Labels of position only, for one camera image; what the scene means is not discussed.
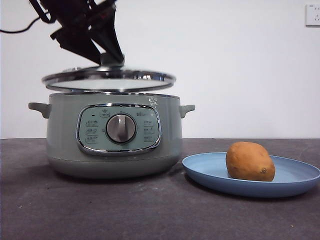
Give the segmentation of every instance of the control panel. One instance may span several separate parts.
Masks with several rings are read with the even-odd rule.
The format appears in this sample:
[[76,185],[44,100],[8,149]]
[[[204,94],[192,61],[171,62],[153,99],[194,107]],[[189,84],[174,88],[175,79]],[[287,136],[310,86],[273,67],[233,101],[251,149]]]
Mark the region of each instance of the control panel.
[[159,115],[148,105],[90,105],[79,115],[76,138],[80,149],[93,155],[145,151],[160,142]]

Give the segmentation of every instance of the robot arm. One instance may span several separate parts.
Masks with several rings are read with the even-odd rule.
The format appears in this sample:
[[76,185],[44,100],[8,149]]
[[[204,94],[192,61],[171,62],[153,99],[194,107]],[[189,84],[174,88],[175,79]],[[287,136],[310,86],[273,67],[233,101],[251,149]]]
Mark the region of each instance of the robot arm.
[[[100,4],[94,0],[40,0],[50,18],[37,0],[29,1],[43,22],[51,24],[57,20],[61,24],[62,27],[50,35],[61,48],[99,65],[124,64],[115,31],[116,0],[105,0]],[[105,52],[100,53],[93,41]]]

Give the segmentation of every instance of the white wall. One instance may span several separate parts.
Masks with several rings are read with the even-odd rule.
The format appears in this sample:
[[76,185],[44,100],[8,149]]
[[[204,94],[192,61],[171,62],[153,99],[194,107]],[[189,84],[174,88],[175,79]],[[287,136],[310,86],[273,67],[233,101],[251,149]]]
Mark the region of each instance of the white wall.
[[[320,0],[118,0],[116,31],[126,64],[176,75],[157,93],[195,104],[185,138],[320,138],[320,28],[305,4]],[[1,28],[37,17],[27,0],[1,1]],[[59,48],[59,24],[1,34],[1,138],[44,138],[41,78],[93,65]]]

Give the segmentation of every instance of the cooker handle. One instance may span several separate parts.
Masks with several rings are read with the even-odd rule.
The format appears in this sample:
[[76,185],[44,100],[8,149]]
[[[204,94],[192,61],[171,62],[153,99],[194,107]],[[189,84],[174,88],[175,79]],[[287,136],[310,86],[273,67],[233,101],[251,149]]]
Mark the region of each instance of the cooker handle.
[[42,113],[45,119],[48,119],[51,112],[51,104],[39,103],[39,102],[29,102],[28,108],[31,110],[36,110]]
[[179,107],[180,116],[183,119],[186,114],[190,111],[194,111],[196,109],[195,105],[182,105]]

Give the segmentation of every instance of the electric cooker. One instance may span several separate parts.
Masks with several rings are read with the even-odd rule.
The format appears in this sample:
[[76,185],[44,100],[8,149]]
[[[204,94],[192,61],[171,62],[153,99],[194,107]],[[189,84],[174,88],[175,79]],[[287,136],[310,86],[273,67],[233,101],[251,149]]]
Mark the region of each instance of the electric cooker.
[[30,102],[47,121],[50,165],[66,175],[131,178],[165,171],[179,160],[182,121],[194,105],[173,95],[175,77],[123,66],[74,68],[45,76],[49,102]]

